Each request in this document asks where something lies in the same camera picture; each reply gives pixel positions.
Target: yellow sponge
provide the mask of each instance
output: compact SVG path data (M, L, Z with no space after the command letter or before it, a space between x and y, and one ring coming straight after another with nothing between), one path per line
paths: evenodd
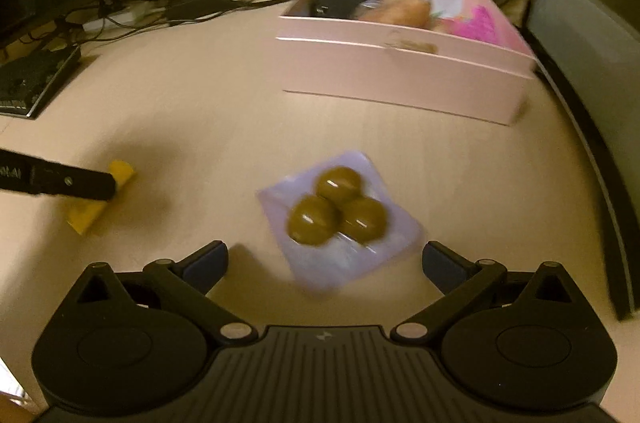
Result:
M120 190L136 172L128 163L116 160L109 165L109 173L116 180L118 190ZM107 204L106 200L75 199L66 214L66 221L80 235L84 235L94 221L100 217Z

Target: desk surface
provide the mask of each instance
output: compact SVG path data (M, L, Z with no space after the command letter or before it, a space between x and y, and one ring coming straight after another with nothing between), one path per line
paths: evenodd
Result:
M90 262L136 271L222 239L228 275L210 295L258 326L382 324L438 298L418 253L335 294L301 291L255 198L258 189L357 149L391 196L470 260L513 270L562 262L616 342L603 406L640 421L640 322L615 321L600 250L598 189L571 125L535 81L520 120L504 127L390 104L282 92L273 56L278 9L138 35L94 48L36 121L0 117L0 145L104 169L121 158L137 178L93 231L66 224L66 199L0 194L0 356L41 400L34 342Z

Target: open box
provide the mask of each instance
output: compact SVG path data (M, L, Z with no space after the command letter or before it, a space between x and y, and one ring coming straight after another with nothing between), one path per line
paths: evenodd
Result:
M314 18L314 0L279 17L276 72L284 90L397 103L502 124L526 98L536 60L492 0L463 0L462 16L487 9L500 45L357 20Z

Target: power adapter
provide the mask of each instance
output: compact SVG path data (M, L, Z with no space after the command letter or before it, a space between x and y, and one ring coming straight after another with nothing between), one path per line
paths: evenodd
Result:
M126 8L110 12L110 8L105 7L101 10L100 18L85 22L82 24L82 28L85 33L97 33L98 31L106 31L108 29L114 29L119 27L118 24L124 25L124 27L131 27L138 24L151 9L151 2L135 2Z
M175 0L167 6L164 17L169 25L178 25L183 21L197 20L241 5L241 2L231 0Z

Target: brown round candy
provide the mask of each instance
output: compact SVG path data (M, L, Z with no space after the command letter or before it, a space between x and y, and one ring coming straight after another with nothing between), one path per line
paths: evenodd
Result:
M318 176L316 194L340 208L362 195L362 177L349 167L329 168Z
M324 197L304 196L289 212L287 234L299 244L319 246L338 230L340 215Z
M359 197L342 207L338 230L356 243L367 244L385 236L388 218L384 205L371 197Z

